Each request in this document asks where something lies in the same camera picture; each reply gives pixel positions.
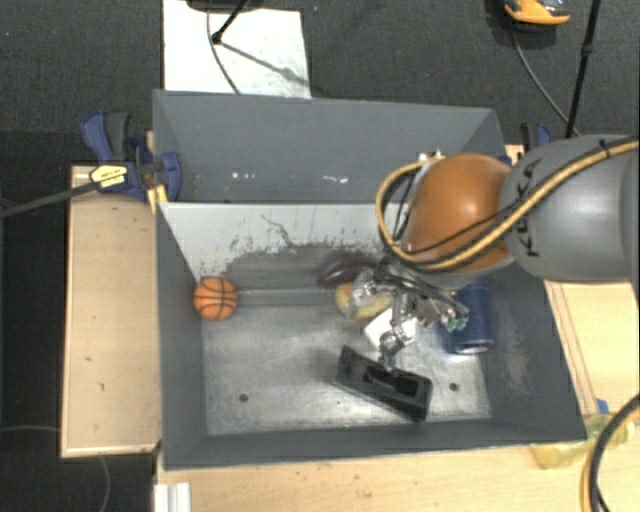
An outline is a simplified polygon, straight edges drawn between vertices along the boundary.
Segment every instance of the wooden table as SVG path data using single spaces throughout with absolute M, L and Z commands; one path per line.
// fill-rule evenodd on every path
M 74 168 L 74 184 L 86 180 Z M 90 194 L 71 205 L 61 454 L 150 452 L 160 436 L 153 222 L 148 207 Z M 583 413 L 638 392 L 638 310 L 628 285 L 548 283 Z M 164 472 L 192 510 L 574 511 L 581 464 L 541 470 L 527 447 L 334 463 Z M 605 457 L 612 510 L 634 510 L 640 436 Z

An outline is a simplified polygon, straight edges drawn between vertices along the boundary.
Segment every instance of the orange object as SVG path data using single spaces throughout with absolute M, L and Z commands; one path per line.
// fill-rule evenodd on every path
M 204 277 L 193 292 L 193 307 L 202 318 L 225 320 L 238 306 L 238 292 L 222 277 Z
M 505 0 L 504 10 L 514 20 L 533 25 L 562 25 L 570 17 L 558 0 Z
M 413 198 L 405 246 L 421 261 L 444 257 L 475 239 L 489 222 L 453 240 L 452 235 L 498 211 L 500 191 L 509 167 L 495 158 L 461 153 L 440 160 L 429 169 Z M 442 245 L 424 250 L 436 244 Z M 462 272 L 495 265 L 508 254 L 504 243 L 462 268 Z

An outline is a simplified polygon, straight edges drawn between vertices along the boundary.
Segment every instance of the yellow cable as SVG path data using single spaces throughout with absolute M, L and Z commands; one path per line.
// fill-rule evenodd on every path
M 385 241 L 385 243 L 391 248 L 391 250 L 399 257 L 408 260 L 412 263 L 419 264 L 422 270 L 426 270 L 428 272 L 442 272 L 449 270 L 453 267 L 456 267 L 466 261 L 470 260 L 484 249 L 489 247 L 491 244 L 496 242 L 502 235 L 504 235 L 507 231 L 509 231 L 522 217 L 524 217 L 527 213 L 529 213 L 540 201 L 542 201 L 547 195 L 549 195 L 553 190 L 555 190 L 560 184 L 562 184 L 567 179 L 571 178 L 575 174 L 578 174 L 580 171 L 595 165 L 603 160 L 608 158 L 612 158 L 622 153 L 626 153 L 628 151 L 632 151 L 638 147 L 638 141 L 630 141 L 624 144 L 620 144 L 615 147 L 603 149 L 593 155 L 589 155 L 584 157 L 576 162 L 573 162 L 566 167 L 562 168 L 559 172 L 557 172 L 544 186 L 540 187 L 536 192 L 534 192 L 527 200 L 525 200 L 518 208 L 516 208 L 507 218 L 505 218 L 500 224 L 498 224 L 495 228 L 489 231 L 485 236 L 477 240 L 473 245 L 468 247 L 466 250 L 462 251 L 455 256 L 447 258 L 438 263 L 425 263 L 421 262 L 420 259 L 413 254 L 409 254 L 405 252 L 395 241 L 392 239 L 389 230 L 386 227 L 384 222 L 384 215 L 382 212 L 382 201 L 384 198 L 384 194 L 386 193 L 389 186 L 399 177 L 408 174 L 421 165 L 424 165 L 424 162 L 415 162 L 413 164 L 401 167 L 397 169 L 393 173 L 391 173 L 387 179 L 382 183 L 380 188 L 378 189 L 378 194 L 376 196 L 376 216 L 378 219 L 378 224 L 380 227 L 380 233 Z

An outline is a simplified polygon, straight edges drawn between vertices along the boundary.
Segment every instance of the brown ball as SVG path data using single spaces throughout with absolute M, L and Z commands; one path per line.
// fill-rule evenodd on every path
M 237 305 L 235 286 L 222 277 L 203 277 L 193 292 L 193 307 L 207 320 L 225 320 Z

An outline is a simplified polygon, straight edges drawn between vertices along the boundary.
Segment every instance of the blue can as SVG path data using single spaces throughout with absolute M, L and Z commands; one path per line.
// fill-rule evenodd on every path
M 458 290 L 456 300 L 469 308 L 469 320 L 462 330 L 448 333 L 442 329 L 445 349 L 451 354 L 463 355 L 485 352 L 493 345 L 487 278 L 476 278 Z

